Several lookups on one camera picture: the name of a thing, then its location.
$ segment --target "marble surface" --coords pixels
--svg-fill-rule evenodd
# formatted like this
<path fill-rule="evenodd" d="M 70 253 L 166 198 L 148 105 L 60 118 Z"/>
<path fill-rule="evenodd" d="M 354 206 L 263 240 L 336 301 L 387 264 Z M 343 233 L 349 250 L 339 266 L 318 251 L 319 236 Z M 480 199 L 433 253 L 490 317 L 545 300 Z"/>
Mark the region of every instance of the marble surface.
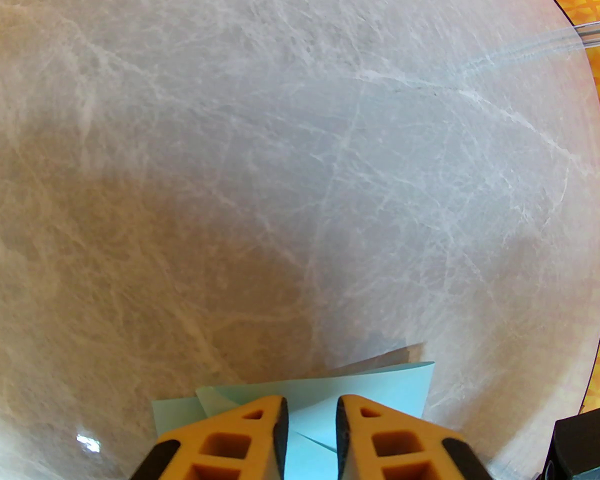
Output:
<path fill-rule="evenodd" d="M 0 0 L 0 479 L 122 479 L 150 400 L 416 343 L 426 418 L 530 478 L 599 334 L 552 0 Z"/>

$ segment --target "light blue paper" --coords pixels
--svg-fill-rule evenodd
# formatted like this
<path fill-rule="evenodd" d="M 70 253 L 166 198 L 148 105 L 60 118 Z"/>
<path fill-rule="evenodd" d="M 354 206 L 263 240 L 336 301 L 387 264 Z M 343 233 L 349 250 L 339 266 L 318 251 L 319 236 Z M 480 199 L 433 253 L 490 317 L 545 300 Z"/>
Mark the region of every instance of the light blue paper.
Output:
<path fill-rule="evenodd" d="M 433 366 L 433 363 L 413 363 L 342 377 L 204 387 L 195 392 L 197 398 L 154 402 L 156 429 L 171 430 L 203 419 L 199 407 L 210 418 L 263 396 L 282 395 L 289 407 L 285 480 L 333 480 L 338 473 L 335 454 L 338 398 L 345 394 L 359 395 L 421 418 Z M 183 420 L 175 425 L 181 410 L 184 410 Z"/>

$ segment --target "round table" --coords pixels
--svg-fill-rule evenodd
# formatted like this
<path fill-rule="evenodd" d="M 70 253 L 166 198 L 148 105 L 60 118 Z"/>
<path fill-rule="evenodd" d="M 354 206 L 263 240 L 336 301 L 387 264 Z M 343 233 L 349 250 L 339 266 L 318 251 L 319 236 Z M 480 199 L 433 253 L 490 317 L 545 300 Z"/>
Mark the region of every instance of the round table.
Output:
<path fill-rule="evenodd" d="M 0 479 L 125 478 L 151 400 L 412 344 L 425 418 L 530 478 L 599 336 L 552 0 L 0 0 Z"/>

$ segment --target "white marble vein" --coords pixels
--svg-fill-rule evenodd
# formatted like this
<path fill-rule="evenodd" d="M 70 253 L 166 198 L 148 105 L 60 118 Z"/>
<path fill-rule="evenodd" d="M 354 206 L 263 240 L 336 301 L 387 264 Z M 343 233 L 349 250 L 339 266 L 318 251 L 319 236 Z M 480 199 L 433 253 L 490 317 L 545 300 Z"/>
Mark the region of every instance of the white marble vein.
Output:
<path fill-rule="evenodd" d="M 1 480 L 125 478 L 150 400 L 414 343 L 426 417 L 530 478 L 599 333 L 551 0 L 0 0 Z"/>

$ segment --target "gray marble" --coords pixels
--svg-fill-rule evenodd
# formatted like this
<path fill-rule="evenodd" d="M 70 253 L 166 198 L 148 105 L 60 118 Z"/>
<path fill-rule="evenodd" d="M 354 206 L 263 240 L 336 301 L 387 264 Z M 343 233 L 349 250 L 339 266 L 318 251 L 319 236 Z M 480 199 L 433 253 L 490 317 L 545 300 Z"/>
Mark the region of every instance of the gray marble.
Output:
<path fill-rule="evenodd" d="M 551 0 L 0 0 L 0 479 L 124 478 L 150 400 L 416 343 L 426 418 L 529 478 L 599 334 Z"/>

